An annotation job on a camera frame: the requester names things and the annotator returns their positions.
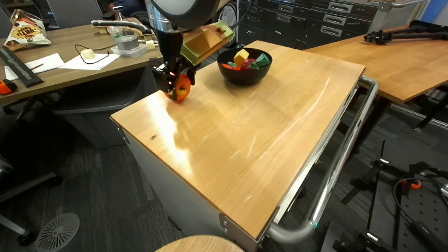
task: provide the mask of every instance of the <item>black bowl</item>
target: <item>black bowl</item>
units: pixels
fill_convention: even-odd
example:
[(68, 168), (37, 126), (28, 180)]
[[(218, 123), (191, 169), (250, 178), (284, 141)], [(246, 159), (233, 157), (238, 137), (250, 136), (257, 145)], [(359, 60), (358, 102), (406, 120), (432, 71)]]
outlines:
[(228, 61), (233, 61), (233, 56), (236, 54), (240, 47), (229, 49), (218, 54), (217, 63), (219, 67), (221, 74), (232, 84), (236, 85), (252, 85), (259, 82), (268, 71), (271, 64), (271, 56), (260, 49), (254, 47), (243, 47), (249, 53), (249, 59), (256, 59), (261, 53), (264, 53), (268, 59), (268, 64), (254, 70), (254, 68), (243, 68), (243, 70), (235, 70), (224, 67), (222, 64), (226, 64)]

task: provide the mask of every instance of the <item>round stool seat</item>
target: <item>round stool seat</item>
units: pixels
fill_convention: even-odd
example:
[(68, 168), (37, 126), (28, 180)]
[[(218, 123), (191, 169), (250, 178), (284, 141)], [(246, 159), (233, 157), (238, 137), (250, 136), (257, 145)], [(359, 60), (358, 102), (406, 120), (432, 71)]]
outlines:
[(239, 246), (233, 242), (224, 239), (221, 236), (212, 235), (193, 235), (186, 236), (165, 246), (159, 248), (156, 252), (242, 252)]

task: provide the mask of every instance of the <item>paper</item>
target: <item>paper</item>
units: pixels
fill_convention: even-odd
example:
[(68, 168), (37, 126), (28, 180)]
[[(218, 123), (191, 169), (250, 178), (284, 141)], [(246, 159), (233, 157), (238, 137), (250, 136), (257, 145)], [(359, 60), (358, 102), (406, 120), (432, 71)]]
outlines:
[(84, 59), (86, 61), (84, 63), (81, 56), (75, 56), (63, 66), (60, 66), (60, 68), (100, 70), (117, 57), (119, 54), (95, 53), (93, 59)]
[[(58, 53), (53, 53), (53, 54), (49, 54), (44, 57), (28, 61), (25, 64), (28, 68), (32, 68), (33, 73), (42, 73), (42, 71), (47, 71), (51, 68), (57, 68), (61, 64), (64, 64), (64, 61), (60, 59)], [(18, 78), (15, 75), (15, 73), (8, 66), (4, 66), (4, 75), (7, 80), (16, 80)]]

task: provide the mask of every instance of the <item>wooden desk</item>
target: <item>wooden desk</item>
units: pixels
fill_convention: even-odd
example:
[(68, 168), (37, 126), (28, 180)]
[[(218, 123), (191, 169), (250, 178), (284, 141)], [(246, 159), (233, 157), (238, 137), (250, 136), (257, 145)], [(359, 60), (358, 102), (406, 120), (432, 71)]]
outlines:
[(448, 42), (441, 39), (394, 39), (386, 45), (373, 45), (355, 36), (308, 52), (365, 66), (365, 75), (378, 82), (379, 95), (397, 103), (448, 80)]
[(273, 43), (249, 46), (273, 56), (259, 84), (232, 85), (214, 63), (197, 71), (183, 103), (154, 92), (112, 115), (144, 178), (186, 234), (222, 235), (219, 213), (259, 241), (289, 204), (284, 199), (292, 183), (316, 161), (364, 71)]
[[(109, 35), (98, 35), (96, 28), (92, 25), (72, 26), (65, 29), (56, 29), (47, 32), (47, 38), (51, 40), (50, 46), (35, 46), (23, 50), (15, 52), (18, 59), (22, 61), (36, 60), (39, 57), (49, 56), (51, 53), (58, 53), (64, 61), (68, 61), (77, 52), (74, 49), (75, 43), (89, 46), (89, 47), (103, 47), (113, 43), (113, 39)], [(15, 101), (29, 98), (33, 95), (56, 91), (64, 87), (82, 84), (91, 80), (102, 78), (106, 75), (113, 75), (134, 70), (147, 64), (151, 57), (159, 57), (158, 50), (151, 50), (138, 57), (119, 57), (112, 61), (109, 66), (102, 70), (68, 70), (68, 68), (54, 68), (44, 73), (39, 73), (39, 77), (43, 82), (33, 85), (30, 88), (23, 87), (19, 81), (19, 87), (15, 92), (1, 96), (0, 106), (12, 103)], [(4, 67), (0, 60), (0, 77), (4, 78)]]

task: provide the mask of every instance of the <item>filing cabinet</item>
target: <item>filing cabinet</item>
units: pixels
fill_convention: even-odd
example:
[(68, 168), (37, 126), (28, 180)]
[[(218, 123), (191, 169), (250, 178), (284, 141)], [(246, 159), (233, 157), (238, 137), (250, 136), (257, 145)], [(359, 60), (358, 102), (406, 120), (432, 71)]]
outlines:
[[(238, 0), (238, 42), (256, 39), (289, 47), (306, 49), (323, 43), (366, 33), (372, 28), (387, 26), (392, 0), (385, 7), (371, 0)], [(394, 24), (407, 24), (418, 10), (418, 3), (393, 11)]]

